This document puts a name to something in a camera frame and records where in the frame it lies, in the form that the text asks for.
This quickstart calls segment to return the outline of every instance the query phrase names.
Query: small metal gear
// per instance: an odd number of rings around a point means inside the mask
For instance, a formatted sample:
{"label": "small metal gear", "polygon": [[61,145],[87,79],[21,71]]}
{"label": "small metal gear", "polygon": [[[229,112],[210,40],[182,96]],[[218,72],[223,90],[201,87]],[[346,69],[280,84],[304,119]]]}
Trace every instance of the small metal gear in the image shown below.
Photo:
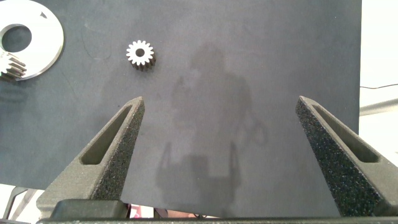
{"label": "small metal gear", "polygon": [[0,49],[0,80],[14,81],[25,75],[25,64],[10,52]]}
{"label": "small metal gear", "polygon": [[129,45],[127,49],[127,58],[131,62],[132,66],[141,71],[148,71],[148,68],[152,69],[155,65],[156,57],[154,48],[150,46],[150,43],[146,41],[138,40]]}

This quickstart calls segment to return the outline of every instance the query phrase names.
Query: black mat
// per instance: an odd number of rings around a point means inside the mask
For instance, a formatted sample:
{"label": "black mat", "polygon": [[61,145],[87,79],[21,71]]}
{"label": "black mat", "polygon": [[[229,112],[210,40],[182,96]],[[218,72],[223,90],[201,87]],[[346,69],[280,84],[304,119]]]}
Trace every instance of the black mat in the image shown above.
{"label": "black mat", "polygon": [[[115,112],[146,113],[125,202],[222,217],[338,215],[299,95],[358,131],[360,1],[39,1],[65,48],[0,83],[0,183],[45,189]],[[127,62],[133,40],[158,61]]]}

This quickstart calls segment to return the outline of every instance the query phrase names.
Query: gear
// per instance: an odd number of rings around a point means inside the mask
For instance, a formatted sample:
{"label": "gear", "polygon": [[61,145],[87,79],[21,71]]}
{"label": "gear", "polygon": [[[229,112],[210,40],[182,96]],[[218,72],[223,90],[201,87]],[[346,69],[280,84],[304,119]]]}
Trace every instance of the gear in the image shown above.
{"label": "gear", "polygon": [[155,52],[153,49],[154,48],[150,46],[150,43],[138,40],[129,45],[129,48],[127,49],[128,53],[126,55],[135,69],[148,71],[148,68],[152,69],[152,66],[154,66],[156,62]]}
{"label": "gear", "polygon": [[25,64],[10,52],[0,49],[0,80],[13,81],[25,75]]}

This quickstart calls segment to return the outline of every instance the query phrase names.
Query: gear teeth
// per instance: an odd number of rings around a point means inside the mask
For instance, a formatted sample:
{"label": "gear teeth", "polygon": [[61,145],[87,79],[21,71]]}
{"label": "gear teeth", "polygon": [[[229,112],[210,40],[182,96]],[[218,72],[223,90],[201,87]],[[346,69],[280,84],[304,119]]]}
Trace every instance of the gear teeth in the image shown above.
{"label": "gear teeth", "polygon": [[25,75],[26,64],[10,52],[0,49],[0,78],[11,82]]}
{"label": "gear teeth", "polygon": [[[137,49],[144,50],[144,55],[136,55]],[[144,40],[138,40],[137,42],[134,41],[132,45],[129,45],[127,52],[127,59],[136,70],[140,70],[142,72],[148,71],[148,69],[152,69],[152,66],[155,65],[156,57],[153,47],[150,46],[150,43],[147,43]]]}

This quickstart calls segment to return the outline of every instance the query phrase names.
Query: metal washer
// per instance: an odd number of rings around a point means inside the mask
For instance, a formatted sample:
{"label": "metal washer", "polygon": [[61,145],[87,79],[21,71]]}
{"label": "metal washer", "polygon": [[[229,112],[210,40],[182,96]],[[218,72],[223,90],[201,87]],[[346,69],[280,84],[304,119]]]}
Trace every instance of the metal washer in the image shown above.
{"label": "metal washer", "polygon": [[49,69],[61,54],[63,29],[57,17],[45,6],[30,0],[0,1],[0,47],[3,35],[11,28],[26,26],[32,40],[26,49],[13,54],[26,64],[18,80],[26,80]]}

